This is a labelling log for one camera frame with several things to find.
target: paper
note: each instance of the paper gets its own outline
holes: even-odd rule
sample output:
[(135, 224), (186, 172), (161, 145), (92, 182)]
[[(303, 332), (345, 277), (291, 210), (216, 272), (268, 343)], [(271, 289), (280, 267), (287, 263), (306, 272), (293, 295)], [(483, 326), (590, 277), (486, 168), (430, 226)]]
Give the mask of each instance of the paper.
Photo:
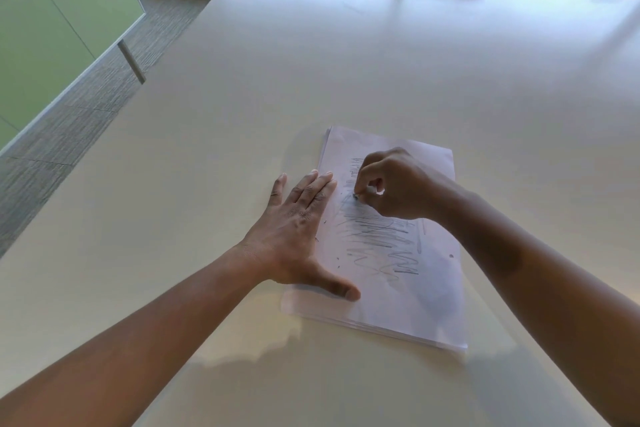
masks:
[(325, 136), (320, 173), (338, 181), (316, 235), (316, 255), (333, 273), (362, 292), (351, 303), (313, 287), (293, 286), (282, 310), (410, 341), (465, 350), (460, 245), (430, 220), (380, 216), (353, 197), (364, 157), (403, 147), (418, 160), (454, 178), (451, 150), (332, 127)]

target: left hand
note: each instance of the left hand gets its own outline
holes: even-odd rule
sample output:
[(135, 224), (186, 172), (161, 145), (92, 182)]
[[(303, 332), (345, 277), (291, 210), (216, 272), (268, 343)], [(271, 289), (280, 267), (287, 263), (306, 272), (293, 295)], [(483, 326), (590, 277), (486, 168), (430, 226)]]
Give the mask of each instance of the left hand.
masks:
[(240, 247), (264, 268), (265, 277), (280, 284), (305, 284), (344, 297), (360, 299), (360, 291), (348, 280), (324, 269), (314, 256), (316, 233), (324, 208), (337, 182), (327, 172), (309, 172), (282, 202), (287, 175), (273, 184), (269, 204), (240, 242)]

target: hand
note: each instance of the hand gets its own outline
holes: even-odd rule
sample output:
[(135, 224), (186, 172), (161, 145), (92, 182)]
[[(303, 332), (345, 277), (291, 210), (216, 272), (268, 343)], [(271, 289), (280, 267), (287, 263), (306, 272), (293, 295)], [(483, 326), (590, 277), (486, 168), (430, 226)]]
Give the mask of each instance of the hand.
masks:
[(396, 147), (365, 157), (353, 192), (382, 216), (437, 221), (442, 209), (461, 190), (441, 172)]
[(344, 278), (324, 269), (314, 256), (320, 218), (337, 182), (327, 172), (313, 170), (282, 203), (283, 174), (273, 184), (269, 204), (240, 246), (264, 268), (265, 277), (280, 284), (305, 284), (344, 297), (360, 299), (360, 291)]

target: table surface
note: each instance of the table surface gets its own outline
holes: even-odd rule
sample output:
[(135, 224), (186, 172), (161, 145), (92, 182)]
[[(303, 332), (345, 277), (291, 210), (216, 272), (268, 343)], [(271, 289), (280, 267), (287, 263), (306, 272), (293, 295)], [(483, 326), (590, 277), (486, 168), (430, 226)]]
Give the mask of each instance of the table surface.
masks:
[[(0, 262), (0, 393), (240, 240), (332, 124), (453, 149), (640, 300), (638, 24), (638, 0), (213, 0)], [(140, 425), (604, 425), (463, 270), (464, 360), (285, 316), (265, 283)]]

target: gray carpet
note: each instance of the gray carpet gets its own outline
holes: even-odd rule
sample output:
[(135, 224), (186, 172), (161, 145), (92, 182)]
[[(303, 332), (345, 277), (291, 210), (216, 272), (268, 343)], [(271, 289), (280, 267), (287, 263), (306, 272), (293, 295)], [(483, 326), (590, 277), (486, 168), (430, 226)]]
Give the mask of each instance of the gray carpet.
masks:
[[(140, 1), (147, 16), (125, 41), (146, 71), (210, 0)], [(138, 88), (114, 48), (0, 156), (0, 257)]]

